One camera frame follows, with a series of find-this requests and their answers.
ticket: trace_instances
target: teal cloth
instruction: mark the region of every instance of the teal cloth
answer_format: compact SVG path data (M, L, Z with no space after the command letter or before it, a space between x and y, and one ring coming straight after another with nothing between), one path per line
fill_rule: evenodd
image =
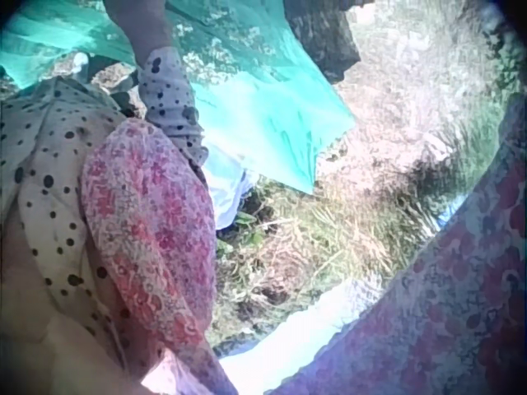
M311 193L317 155L354 118L295 39L282 0L168 0L167 16L211 139ZM0 65L23 89L76 50L134 64L101 1L34 0L4 28Z

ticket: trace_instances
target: dirt ground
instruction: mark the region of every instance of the dirt ground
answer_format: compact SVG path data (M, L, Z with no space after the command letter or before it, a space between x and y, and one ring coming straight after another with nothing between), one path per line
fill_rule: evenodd
M357 126L320 156L314 196L262 180L218 232L208 332L218 355L264 337L346 278L388 281L485 170L504 102L524 89L525 52L508 31L489 45L478 4L377 0L347 12L361 61L334 87ZM49 75L69 70L66 57ZM108 67L94 83L110 88L132 70ZM0 82L0 98L9 96L12 85Z

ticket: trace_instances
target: floral print cloth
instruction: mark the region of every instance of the floral print cloth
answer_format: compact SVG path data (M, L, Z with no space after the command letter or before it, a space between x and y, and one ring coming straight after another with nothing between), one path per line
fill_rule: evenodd
M212 319L212 201L158 128L130 119L87 158L82 206L130 314L215 394L236 393L204 331Z
M511 99L494 161L445 229L272 395L512 393L525 374L525 106Z

